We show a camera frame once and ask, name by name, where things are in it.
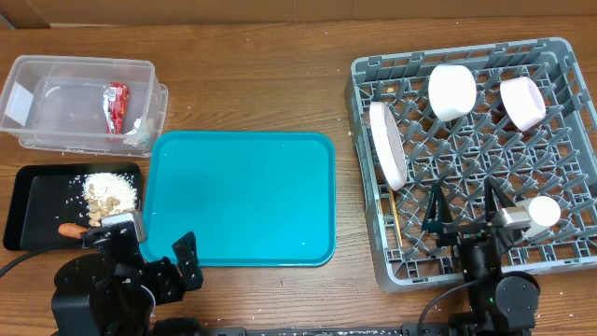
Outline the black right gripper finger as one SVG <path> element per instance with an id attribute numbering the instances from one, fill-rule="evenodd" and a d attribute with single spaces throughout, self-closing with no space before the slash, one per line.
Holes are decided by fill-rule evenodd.
<path id="1" fill-rule="evenodd" d="M 452 223 L 453 217 L 442 188 L 438 183 L 434 183 L 430 191 L 422 229 L 429 233 L 442 233 L 443 228 Z"/>
<path id="2" fill-rule="evenodd" d="M 498 212 L 498 201 L 502 207 L 514 207 L 514 202 L 500 189 L 499 184 L 491 176 L 484 179 L 485 220 L 489 223 Z"/>

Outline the orange carrot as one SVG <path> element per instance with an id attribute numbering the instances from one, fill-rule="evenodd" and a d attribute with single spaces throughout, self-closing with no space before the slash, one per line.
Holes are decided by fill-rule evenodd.
<path id="1" fill-rule="evenodd" d="M 82 235 L 89 229 L 79 226 L 75 223 L 63 223 L 58 228 L 58 233 L 64 237 L 72 239 L 81 239 Z"/>

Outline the white paper cup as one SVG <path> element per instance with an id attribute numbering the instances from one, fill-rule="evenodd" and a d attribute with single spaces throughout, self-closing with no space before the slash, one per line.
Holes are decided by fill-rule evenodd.
<path id="1" fill-rule="evenodd" d="M 530 215 L 530 228 L 524 233 L 526 238 L 533 238 L 555 225 L 561 218 L 562 210 L 558 203 L 548 196 L 537 196 L 515 203 L 526 209 Z"/>

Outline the pink plate with food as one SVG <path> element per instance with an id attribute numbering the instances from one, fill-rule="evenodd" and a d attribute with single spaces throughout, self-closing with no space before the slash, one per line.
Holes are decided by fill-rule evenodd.
<path id="1" fill-rule="evenodd" d="M 392 190 L 407 183 L 407 163 L 402 140 L 390 107 L 381 102 L 369 106 L 369 123 L 382 172 Z"/>

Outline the pink bowl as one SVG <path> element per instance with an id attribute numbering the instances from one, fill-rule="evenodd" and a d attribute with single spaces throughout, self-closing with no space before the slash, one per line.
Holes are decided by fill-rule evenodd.
<path id="1" fill-rule="evenodd" d="M 541 92 L 529 77 L 503 81 L 500 96 L 509 118 L 522 132 L 531 129 L 546 116 Z"/>

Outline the white bowl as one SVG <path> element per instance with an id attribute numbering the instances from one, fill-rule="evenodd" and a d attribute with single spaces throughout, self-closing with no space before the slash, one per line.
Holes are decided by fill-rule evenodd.
<path id="1" fill-rule="evenodd" d="M 463 65 L 440 64 L 429 76 L 428 98 L 438 119 L 444 122 L 458 119 L 475 105 L 476 81 Z"/>

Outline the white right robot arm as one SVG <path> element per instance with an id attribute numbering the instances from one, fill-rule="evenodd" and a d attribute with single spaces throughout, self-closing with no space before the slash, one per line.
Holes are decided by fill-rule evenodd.
<path id="1" fill-rule="evenodd" d="M 419 335 L 431 331 L 423 324 L 431 308 L 451 294 L 467 291 L 469 310 L 450 316 L 442 335 L 529 335 L 541 293 L 527 272 L 505 273 L 502 255 L 530 227 L 528 211 L 517 206 L 492 177 L 484 180 L 484 219 L 455 223 L 438 182 L 432 185 L 422 229 L 434 234 L 438 246 L 448 246 L 462 269 L 464 282 L 430 301 L 417 324 Z"/>

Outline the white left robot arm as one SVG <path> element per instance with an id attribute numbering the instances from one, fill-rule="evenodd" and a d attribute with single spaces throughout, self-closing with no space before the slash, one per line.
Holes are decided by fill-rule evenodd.
<path id="1" fill-rule="evenodd" d="M 131 221 L 84 232 L 82 243 L 96 252 L 67 262 L 54 277 L 51 309 L 59 335 L 201 333 L 194 317 L 150 321 L 158 305 L 202 287 L 192 231 L 173 243 L 175 261 L 145 261 Z"/>

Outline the rice and peanut pile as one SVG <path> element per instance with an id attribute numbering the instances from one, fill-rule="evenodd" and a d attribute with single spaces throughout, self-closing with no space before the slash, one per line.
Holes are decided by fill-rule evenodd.
<path id="1" fill-rule="evenodd" d="M 105 217 L 137 208 L 137 187 L 129 174 L 96 173 L 86 175 L 82 196 L 87 203 L 87 217 L 93 228 L 101 226 Z"/>

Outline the grey plastic dish rack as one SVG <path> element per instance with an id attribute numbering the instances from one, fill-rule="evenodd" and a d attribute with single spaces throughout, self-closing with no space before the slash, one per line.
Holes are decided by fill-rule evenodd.
<path id="1" fill-rule="evenodd" d="M 459 64 L 477 88 L 474 109 L 449 122 L 437 119 L 428 99 L 432 70 Z M 546 116 L 526 132 L 509 118 L 500 84 L 529 77 Z M 407 162 L 407 183 L 394 190 L 403 247 L 369 124 L 372 102 L 390 107 Z M 483 183 L 493 177 L 514 201 L 549 196 L 561 219 L 502 257 L 506 271 L 563 273 L 596 264 L 596 109 L 576 55 L 563 38 L 405 52 L 355 60 L 346 104 L 365 192 L 375 277 L 388 292 L 453 284 L 459 265 L 446 246 L 422 231 L 432 185 L 442 187 L 458 225 L 484 219 Z M 383 217 L 378 213 L 381 200 Z"/>

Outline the teal plastic tray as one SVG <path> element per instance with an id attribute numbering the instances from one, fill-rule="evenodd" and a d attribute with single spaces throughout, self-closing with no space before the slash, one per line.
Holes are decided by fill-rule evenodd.
<path id="1" fill-rule="evenodd" d="M 153 147 L 141 245 L 203 267 L 317 267 L 336 249 L 335 148 L 321 133 L 172 131 Z"/>

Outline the black plastic bin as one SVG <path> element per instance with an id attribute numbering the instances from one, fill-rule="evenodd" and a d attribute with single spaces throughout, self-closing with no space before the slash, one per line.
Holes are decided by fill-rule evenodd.
<path id="1" fill-rule="evenodd" d="M 87 227 L 85 177 L 112 173 L 125 178 L 141 196 L 144 181 L 134 162 L 27 165 L 17 172 L 7 214 L 3 245 L 10 251 L 31 251 L 69 243 L 58 233 L 70 222 Z"/>

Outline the red foil snack wrapper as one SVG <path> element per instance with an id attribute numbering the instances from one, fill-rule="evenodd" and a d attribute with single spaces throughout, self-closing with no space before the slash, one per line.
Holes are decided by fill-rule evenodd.
<path id="1" fill-rule="evenodd" d="M 120 82 L 111 82 L 103 87 L 103 111 L 106 119 L 106 132 L 122 134 L 123 122 L 130 99 L 130 88 Z"/>

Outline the clear plastic bin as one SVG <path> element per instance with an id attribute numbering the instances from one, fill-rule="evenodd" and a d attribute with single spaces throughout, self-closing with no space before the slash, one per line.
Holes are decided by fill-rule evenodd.
<path id="1" fill-rule="evenodd" d="M 122 134 L 106 132 L 103 87 L 111 82 L 130 88 Z M 168 100 L 150 61 L 22 55 L 1 93 L 1 129 L 27 148 L 148 158 Z"/>

